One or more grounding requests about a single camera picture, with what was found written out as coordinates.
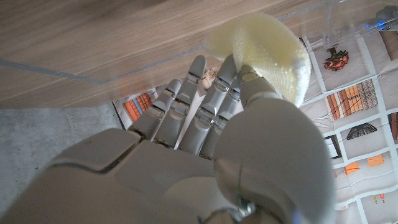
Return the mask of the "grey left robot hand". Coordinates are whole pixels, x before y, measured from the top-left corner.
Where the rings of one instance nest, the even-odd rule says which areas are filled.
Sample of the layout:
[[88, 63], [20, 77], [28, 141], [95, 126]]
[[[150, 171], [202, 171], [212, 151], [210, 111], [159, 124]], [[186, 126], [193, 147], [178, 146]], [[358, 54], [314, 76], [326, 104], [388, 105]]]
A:
[[385, 6], [377, 11], [376, 20], [380, 31], [397, 32], [397, 6]]

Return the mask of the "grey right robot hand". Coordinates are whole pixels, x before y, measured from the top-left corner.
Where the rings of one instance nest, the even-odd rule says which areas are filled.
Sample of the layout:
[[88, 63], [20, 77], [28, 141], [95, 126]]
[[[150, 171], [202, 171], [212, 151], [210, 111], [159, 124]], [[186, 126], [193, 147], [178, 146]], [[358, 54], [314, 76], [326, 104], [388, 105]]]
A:
[[206, 66], [197, 56], [130, 130], [107, 129], [64, 150], [1, 217], [2, 223], [333, 223], [335, 190], [322, 134], [232, 58], [244, 110], [220, 122], [213, 157], [177, 143]]

